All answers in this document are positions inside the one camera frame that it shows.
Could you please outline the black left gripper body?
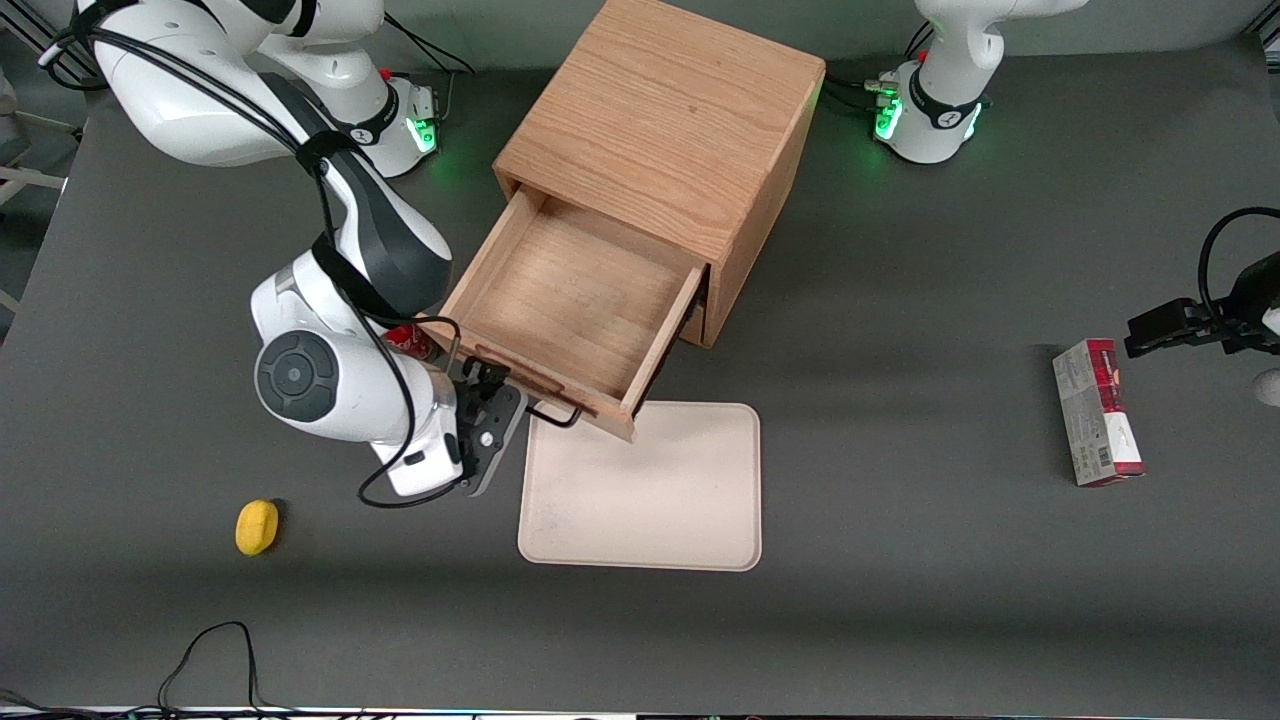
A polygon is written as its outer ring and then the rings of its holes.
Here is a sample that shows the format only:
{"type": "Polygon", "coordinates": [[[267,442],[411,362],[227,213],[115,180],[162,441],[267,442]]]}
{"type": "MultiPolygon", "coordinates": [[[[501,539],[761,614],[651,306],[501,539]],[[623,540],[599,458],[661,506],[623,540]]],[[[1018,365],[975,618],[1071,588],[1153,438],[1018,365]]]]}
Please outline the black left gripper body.
{"type": "Polygon", "coordinates": [[[1256,350],[1279,355],[1279,252],[1247,266],[1222,300],[1226,355],[1256,350]]]}

